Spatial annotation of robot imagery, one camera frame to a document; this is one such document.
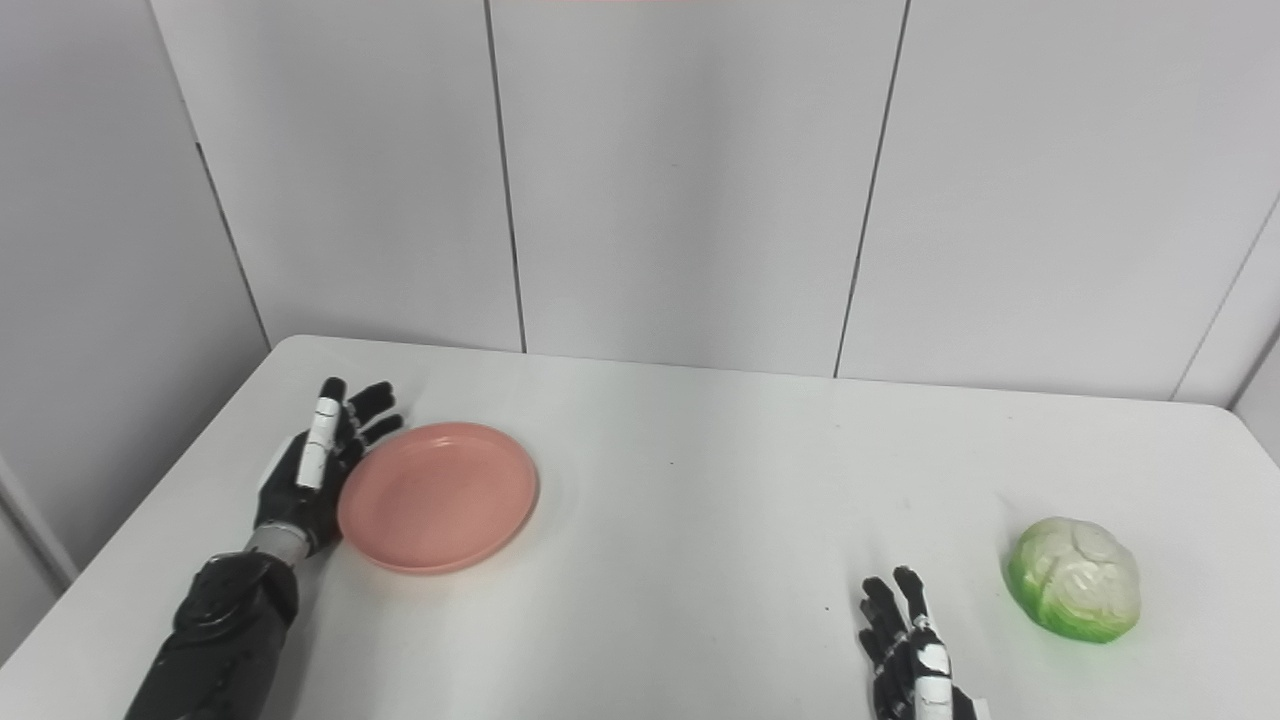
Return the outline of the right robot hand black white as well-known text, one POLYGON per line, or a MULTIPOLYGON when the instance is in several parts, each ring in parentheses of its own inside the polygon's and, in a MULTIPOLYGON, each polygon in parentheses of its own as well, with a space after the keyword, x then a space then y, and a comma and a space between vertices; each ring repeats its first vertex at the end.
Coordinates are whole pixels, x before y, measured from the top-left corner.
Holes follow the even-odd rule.
POLYGON ((986 707, 956 684, 920 577, 909 566, 861 582, 858 607, 867 626, 859 643, 870 661, 870 706, 877 719, 987 719, 986 707))

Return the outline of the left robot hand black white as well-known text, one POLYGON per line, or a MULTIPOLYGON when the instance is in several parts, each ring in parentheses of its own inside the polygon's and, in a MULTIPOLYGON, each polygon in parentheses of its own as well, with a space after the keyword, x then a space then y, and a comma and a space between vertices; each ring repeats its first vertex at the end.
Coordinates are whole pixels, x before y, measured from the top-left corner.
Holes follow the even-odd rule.
POLYGON ((307 559, 340 538, 338 501, 351 473, 371 448, 404 427, 389 380, 355 395, 339 377, 324 380, 308 425, 284 446, 259 491, 253 529, 296 538, 292 553, 307 559))

